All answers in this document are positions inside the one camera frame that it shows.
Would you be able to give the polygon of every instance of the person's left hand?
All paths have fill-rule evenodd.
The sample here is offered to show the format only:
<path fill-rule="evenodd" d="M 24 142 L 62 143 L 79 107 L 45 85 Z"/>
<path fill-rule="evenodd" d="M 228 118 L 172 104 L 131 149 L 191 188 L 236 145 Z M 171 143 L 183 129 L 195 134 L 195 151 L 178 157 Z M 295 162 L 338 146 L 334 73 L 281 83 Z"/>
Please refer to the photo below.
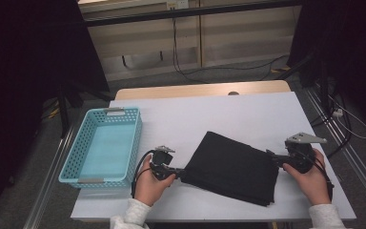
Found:
<path fill-rule="evenodd" d="M 147 204 L 148 206 L 153 206 L 163 194 L 166 188 L 171 186 L 176 175 L 170 175 L 168 178 L 164 180 L 158 180 L 152 173 L 150 168 L 150 160 L 152 156 L 148 155 L 145 157 L 143 165 L 138 174 L 138 181 L 136 182 L 135 187 L 135 196 L 134 198 L 141 201 L 142 203 Z"/>

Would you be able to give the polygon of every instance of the white plug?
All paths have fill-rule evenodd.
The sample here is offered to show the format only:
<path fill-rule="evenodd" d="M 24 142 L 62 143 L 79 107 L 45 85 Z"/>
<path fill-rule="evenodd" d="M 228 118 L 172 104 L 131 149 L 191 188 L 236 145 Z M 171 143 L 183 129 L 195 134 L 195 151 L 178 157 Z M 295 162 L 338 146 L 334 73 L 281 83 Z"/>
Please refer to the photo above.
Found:
<path fill-rule="evenodd" d="M 333 116 L 342 117 L 343 116 L 343 110 L 340 109 L 340 108 L 336 108 L 334 113 L 333 113 Z"/>

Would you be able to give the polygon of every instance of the gray carpet floor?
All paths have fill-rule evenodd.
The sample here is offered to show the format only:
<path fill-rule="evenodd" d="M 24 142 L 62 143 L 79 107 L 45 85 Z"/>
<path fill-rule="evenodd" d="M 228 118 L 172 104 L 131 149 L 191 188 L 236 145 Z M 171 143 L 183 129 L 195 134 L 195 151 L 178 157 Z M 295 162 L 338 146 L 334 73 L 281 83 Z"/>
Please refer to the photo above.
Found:
<path fill-rule="evenodd" d="M 266 65 L 262 68 L 249 69 L 251 67 L 268 63 L 257 61 L 250 63 L 238 63 L 224 66 L 226 69 L 205 70 L 183 76 L 180 73 L 162 73 L 149 75 L 134 79 L 123 79 L 110 82 L 111 92 L 114 96 L 116 92 L 124 88 L 154 87 L 170 85 L 187 85 L 199 83 L 223 83 L 242 82 L 275 79 L 277 74 L 270 73 L 272 69 L 285 66 L 286 58 L 275 61 L 272 66 Z M 318 116 L 311 100 L 307 95 L 307 89 L 303 89 L 299 84 L 298 75 L 287 79 L 292 91 L 294 91 L 310 120 Z M 80 113 L 95 107 L 107 107 L 109 104 L 99 101 L 89 94 L 81 94 L 85 100 L 82 108 L 69 107 L 71 123 L 77 124 L 80 121 Z M 348 110 L 354 115 L 362 118 L 358 107 L 345 97 Z M 352 119 L 355 132 L 365 134 L 365 128 L 356 120 Z M 326 125 L 319 125 L 314 128 L 316 135 L 326 137 L 330 143 L 322 145 L 326 153 L 334 150 L 337 145 Z M 44 118 L 41 122 L 39 133 L 30 147 L 29 156 L 25 159 L 19 172 L 14 175 L 15 183 L 8 187 L 0 198 L 0 228 L 24 228 L 31 212 L 31 208 L 37 195 L 45 181 L 47 172 L 51 166 L 54 154 L 61 141 L 61 121 L 60 116 L 54 118 Z M 350 144 L 353 145 L 358 155 L 366 165 L 366 139 L 352 137 Z M 366 188 L 357 176 L 354 168 L 350 165 L 343 152 L 340 151 L 331 158 L 331 164 L 341 178 L 341 185 L 347 198 L 356 212 L 357 219 L 345 221 L 347 227 L 366 228 Z M 38 222 L 38 228 L 109 228 L 107 222 L 84 223 L 70 219 L 71 210 L 77 198 L 78 191 L 68 185 L 54 182 L 49 201 L 45 206 L 44 214 Z M 296 221 L 292 223 L 293 228 L 309 228 L 309 221 Z M 228 225 L 229 228 L 244 228 L 237 225 Z M 246 224 L 247 228 L 252 228 L 251 224 Z"/>

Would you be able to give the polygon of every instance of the hand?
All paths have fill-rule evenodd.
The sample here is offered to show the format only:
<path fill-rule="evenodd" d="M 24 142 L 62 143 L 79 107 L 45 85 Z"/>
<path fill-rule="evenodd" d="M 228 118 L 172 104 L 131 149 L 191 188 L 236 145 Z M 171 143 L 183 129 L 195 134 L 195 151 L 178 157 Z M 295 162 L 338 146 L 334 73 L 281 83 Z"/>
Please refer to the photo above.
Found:
<path fill-rule="evenodd" d="M 135 187 L 134 198 L 147 204 L 148 206 L 153 206 L 163 194 L 163 191 L 171 186 L 176 175 L 170 175 L 164 180 L 158 180 L 152 173 L 150 168 L 150 160 L 152 156 L 148 155 L 145 157 L 143 165 L 138 174 L 138 181 Z"/>
<path fill-rule="evenodd" d="M 322 165 L 325 166 L 323 154 L 317 149 L 314 149 L 314 151 L 316 159 L 322 162 Z M 305 174 L 299 173 L 298 170 L 286 163 L 283 164 L 283 168 L 287 173 L 295 178 L 298 186 L 312 205 L 331 203 L 325 177 L 315 166 Z"/>

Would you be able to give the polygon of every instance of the sleeve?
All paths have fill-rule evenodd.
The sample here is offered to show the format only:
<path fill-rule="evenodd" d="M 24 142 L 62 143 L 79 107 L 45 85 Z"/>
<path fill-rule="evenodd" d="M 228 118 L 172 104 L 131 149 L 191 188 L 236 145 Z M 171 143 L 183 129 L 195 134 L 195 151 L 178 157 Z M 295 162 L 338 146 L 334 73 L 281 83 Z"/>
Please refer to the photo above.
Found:
<path fill-rule="evenodd" d="M 318 204 L 309 209 L 314 228 L 345 228 L 333 204 Z"/>
<path fill-rule="evenodd" d="M 127 209 L 126 216 L 114 216 L 110 219 L 111 229 L 149 229 L 145 224 L 145 219 L 148 213 L 151 211 L 151 207 L 134 199 L 129 199 L 129 208 Z"/>

